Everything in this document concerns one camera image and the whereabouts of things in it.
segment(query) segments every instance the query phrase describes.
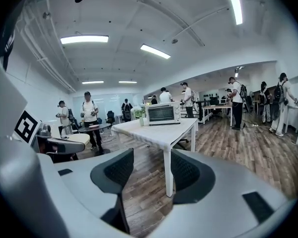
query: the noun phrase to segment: backpack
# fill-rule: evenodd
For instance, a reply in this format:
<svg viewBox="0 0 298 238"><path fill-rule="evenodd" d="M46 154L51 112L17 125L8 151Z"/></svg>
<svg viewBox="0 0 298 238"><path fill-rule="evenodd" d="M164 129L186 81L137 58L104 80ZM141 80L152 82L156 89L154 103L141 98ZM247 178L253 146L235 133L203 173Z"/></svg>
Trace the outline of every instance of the backpack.
<svg viewBox="0 0 298 238"><path fill-rule="evenodd" d="M124 111L125 111L125 117L126 119L131 119L131 112L130 112L130 106L129 104L125 104L124 106Z"/></svg>
<svg viewBox="0 0 298 238"><path fill-rule="evenodd" d="M273 98L273 102L275 103L281 103L284 101L284 89L283 89L283 85L285 82L282 83L282 85L277 84L277 87L274 90L274 98Z"/></svg>
<svg viewBox="0 0 298 238"><path fill-rule="evenodd" d="M246 96L247 96L246 86L242 85L241 83L239 83L239 85L240 85L240 93L239 93L239 95L240 95L240 97L243 100L245 100L246 99Z"/></svg>

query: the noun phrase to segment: office chair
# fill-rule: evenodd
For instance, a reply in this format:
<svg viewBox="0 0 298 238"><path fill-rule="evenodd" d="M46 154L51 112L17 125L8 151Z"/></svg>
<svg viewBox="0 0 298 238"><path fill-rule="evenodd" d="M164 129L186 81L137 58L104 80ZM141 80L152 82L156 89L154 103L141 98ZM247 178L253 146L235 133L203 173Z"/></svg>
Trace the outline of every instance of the office chair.
<svg viewBox="0 0 298 238"><path fill-rule="evenodd" d="M220 103L220 101L218 99L212 98L210 100L210 105L218 105L219 103ZM220 117L219 113L222 112L222 109L215 109L215 110L212 110L211 112L213 114L212 117Z"/></svg>
<svg viewBox="0 0 298 238"><path fill-rule="evenodd" d="M115 122L115 116L114 115L115 115L114 112L112 112L111 110L108 111L108 113L107 113L107 119L106 119L106 122L107 123L110 123L110 126L108 128L111 128L111 126Z"/></svg>

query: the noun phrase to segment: ceiling light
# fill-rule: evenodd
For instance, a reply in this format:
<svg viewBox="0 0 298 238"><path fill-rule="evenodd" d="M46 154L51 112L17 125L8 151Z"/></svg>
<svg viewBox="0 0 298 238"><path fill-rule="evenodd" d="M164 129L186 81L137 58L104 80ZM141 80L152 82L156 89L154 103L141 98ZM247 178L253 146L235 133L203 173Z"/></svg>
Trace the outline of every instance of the ceiling light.
<svg viewBox="0 0 298 238"><path fill-rule="evenodd" d="M87 82L82 82L82 84L101 84L104 83L104 81L87 81Z"/></svg>
<svg viewBox="0 0 298 238"><path fill-rule="evenodd" d="M155 55L157 55L157 56L160 56L160 57L163 57L163 58L166 58L166 59L169 59L169 58L170 58L170 56L167 55L166 53L161 52L161 51L159 51L159 50L156 50L156 49L154 49L154 48L152 48L152 47L149 47L149 46L147 46L147 45L145 45L145 44L143 44L143 45L141 46L140 49L141 49L141 50L148 51L148 52L150 52L150 53L153 53L153 54L155 54Z"/></svg>
<svg viewBox="0 0 298 238"><path fill-rule="evenodd" d="M136 81L119 81L118 83L121 83L121 84L136 84L137 82Z"/></svg>
<svg viewBox="0 0 298 238"><path fill-rule="evenodd" d="M243 23L242 9L240 7L240 1L239 0L231 0L231 2L233 5L236 24L239 25L239 24Z"/></svg>
<svg viewBox="0 0 298 238"><path fill-rule="evenodd" d="M108 36L104 35L77 35L61 38L62 44L76 42L108 42Z"/></svg>

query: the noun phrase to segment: white wall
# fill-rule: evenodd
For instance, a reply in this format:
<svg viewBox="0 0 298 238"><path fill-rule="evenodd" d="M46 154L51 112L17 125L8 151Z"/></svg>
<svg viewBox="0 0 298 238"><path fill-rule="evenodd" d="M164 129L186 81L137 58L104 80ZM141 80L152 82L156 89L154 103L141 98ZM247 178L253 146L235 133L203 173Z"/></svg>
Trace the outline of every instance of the white wall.
<svg viewBox="0 0 298 238"><path fill-rule="evenodd" d="M70 108L72 98L36 61L22 38L16 33L14 47L6 71L9 80L27 100L26 109L42 121L55 120L57 107L64 100Z"/></svg>

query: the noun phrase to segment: man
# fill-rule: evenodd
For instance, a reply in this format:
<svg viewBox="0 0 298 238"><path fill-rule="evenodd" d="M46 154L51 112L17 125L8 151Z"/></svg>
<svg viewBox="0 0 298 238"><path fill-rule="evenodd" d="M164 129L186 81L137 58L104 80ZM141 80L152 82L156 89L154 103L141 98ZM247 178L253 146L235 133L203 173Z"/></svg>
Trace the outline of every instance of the man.
<svg viewBox="0 0 298 238"><path fill-rule="evenodd" d="M98 113L98 107L97 105L90 99L90 92L84 93L85 100L82 104L81 110L80 110L80 116L84 117L84 126L89 127L90 125L98 124L97 121L97 113ZM101 137L99 134L99 130L94 130L96 135L96 142L99 148L99 153L103 154L104 150L101 147ZM96 147L96 142L93 137L93 132L90 131L88 133L90 137L90 143L91 143L91 150L94 150Z"/></svg>
<svg viewBox="0 0 298 238"><path fill-rule="evenodd" d="M59 117L61 119L61 124L63 127L70 125L71 121L69 119L69 109L65 106L65 102L60 101L59 107L62 109L62 113L57 114L56 117Z"/></svg>
<svg viewBox="0 0 298 238"><path fill-rule="evenodd" d="M156 95L153 95L152 100L151 100L151 105L154 105L154 104L158 104Z"/></svg>
<svg viewBox="0 0 298 238"><path fill-rule="evenodd" d="M125 99L125 102L121 106L121 110L123 111L123 120L131 121L131 109L133 106L128 102L128 99Z"/></svg>
<svg viewBox="0 0 298 238"><path fill-rule="evenodd" d="M194 118L193 103L192 103L192 100L191 100L192 90L188 86L188 83L186 83L186 82L181 83L181 85L183 86L183 89L185 90L184 100L182 102L184 103L185 109L187 111L188 118Z"/></svg>
<svg viewBox="0 0 298 238"><path fill-rule="evenodd" d="M295 104L298 104L298 98L295 98L292 93L291 93L291 84L288 82L287 76L286 74L283 72L280 74L279 77L279 82L278 82L278 86L277 87L281 87L283 89L283 97L284 99L280 99L280 100L276 100L275 97L275 93L274 93L274 100L273 100L273 107L272 107L272 118L273 118L273 122L272 122L272 126L270 127L270 132L274 133L276 131L276 135L279 137L284 136L284 134L282 133L283 127L284 127L284 119L285 119L285 109L286 109L286 105L288 104L288 100L287 100L287 94L289 95L290 98L292 98L292 100L295 102Z"/></svg>
<svg viewBox="0 0 298 238"><path fill-rule="evenodd" d="M167 93L165 87L162 87L160 90L162 92L159 96L160 103L167 103L167 102L172 102L173 101L171 94Z"/></svg>
<svg viewBox="0 0 298 238"><path fill-rule="evenodd" d="M235 126L232 129L240 130L240 124L242 123L243 114L243 100L240 96L241 84L235 80L234 77L229 78L229 84L233 85L233 92L228 94L229 98L232 99L232 111L235 118Z"/></svg>

